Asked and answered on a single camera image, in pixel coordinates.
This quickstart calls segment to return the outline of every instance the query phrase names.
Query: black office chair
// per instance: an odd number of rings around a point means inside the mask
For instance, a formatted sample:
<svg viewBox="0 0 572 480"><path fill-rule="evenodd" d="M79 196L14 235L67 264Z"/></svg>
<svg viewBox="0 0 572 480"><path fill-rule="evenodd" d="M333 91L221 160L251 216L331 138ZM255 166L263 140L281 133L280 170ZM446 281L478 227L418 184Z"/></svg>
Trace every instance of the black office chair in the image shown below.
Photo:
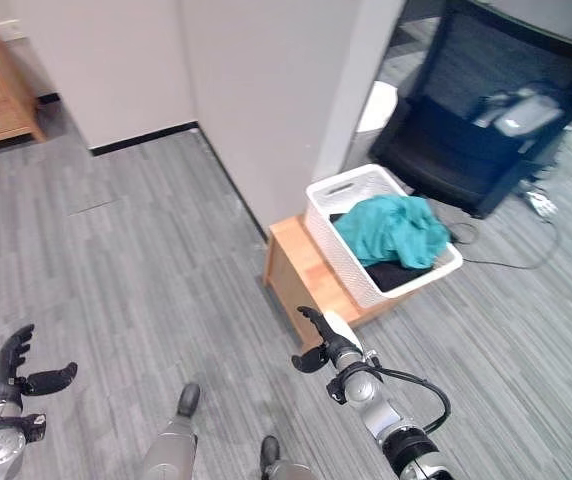
<svg viewBox="0 0 572 480"><path fill-rule="evenodd" d="M553 161L571 121L572 41L448 0L412 88L370 154L416 193L484 218Z"/></svg>

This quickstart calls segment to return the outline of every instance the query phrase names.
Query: black cloth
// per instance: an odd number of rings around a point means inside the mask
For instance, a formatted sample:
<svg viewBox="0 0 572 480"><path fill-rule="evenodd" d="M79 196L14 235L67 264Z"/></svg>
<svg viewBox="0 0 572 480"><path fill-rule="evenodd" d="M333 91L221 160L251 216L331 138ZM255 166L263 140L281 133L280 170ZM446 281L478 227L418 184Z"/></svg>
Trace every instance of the black cloth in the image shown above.
<svg viewBox="0 0 572 480"><path fill-rule="evenodd" d="M343 215L343 213L331 213L329 220L335 223ZM399 262L379 262L364 268L382 292L388 292L432 270L432 268L405 268Z"/></svg>

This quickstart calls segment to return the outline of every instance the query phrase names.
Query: teal cloth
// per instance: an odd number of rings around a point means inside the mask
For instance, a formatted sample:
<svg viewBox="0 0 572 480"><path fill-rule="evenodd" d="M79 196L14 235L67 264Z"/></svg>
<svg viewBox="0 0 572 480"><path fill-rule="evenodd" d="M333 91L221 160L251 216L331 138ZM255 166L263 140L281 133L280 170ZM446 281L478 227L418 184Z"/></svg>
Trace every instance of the teal cloth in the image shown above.
<svg viewBox="0 0 572 480"><path fill-rule="evenodd" d="M399 261L406 268L429 268L450 237L428 202L412 196L363 200L333 225L364 267Z"/></svg>

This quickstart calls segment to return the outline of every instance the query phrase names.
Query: white laundry basket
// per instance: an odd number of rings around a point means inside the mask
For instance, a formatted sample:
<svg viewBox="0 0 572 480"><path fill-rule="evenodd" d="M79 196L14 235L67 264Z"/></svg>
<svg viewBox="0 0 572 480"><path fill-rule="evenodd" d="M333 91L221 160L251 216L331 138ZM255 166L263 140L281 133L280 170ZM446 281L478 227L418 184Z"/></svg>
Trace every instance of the white laundry basket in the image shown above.
<svg viewBox="0 0 572 480"><path fill-rule="evenodd" d="M390 194L406 196L384 168L372 164L326 178L306 189L306 229L341 282L363 308L400 297L442 278L462 265L461 254L449 243L430 272L393 290L382 292L335 230L329 217L333 213L346 213L367 198Z"/></svg>

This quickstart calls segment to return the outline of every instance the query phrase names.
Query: gray carpet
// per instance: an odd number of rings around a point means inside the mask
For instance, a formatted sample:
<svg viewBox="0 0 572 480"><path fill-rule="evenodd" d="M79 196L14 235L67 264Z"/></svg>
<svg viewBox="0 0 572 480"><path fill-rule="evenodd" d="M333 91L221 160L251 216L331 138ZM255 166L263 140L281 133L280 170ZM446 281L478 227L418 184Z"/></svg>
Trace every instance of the gray carpet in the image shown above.
<svg viewBox="0 0 572 480"><path fill-rule="evenodd" d="M0 343L37 324L23 373L71 359L22 479L134 479L182 385L204 391L195 478L259 478L259 442L324 479L391 478L364 428L296 372L293 332L261 286L265 246L199 132L91 158L58 104L50 140L0 150ZM572 134L548 186L563 243L537 271L465 265L358 331L384 365L453 403L433 439L462 478L572 478ZM447 221L466 220L436 205ZM551 232L515 199L474 222L469 257L528 262ZM390 384L420 423L439 404Z"/></svg>

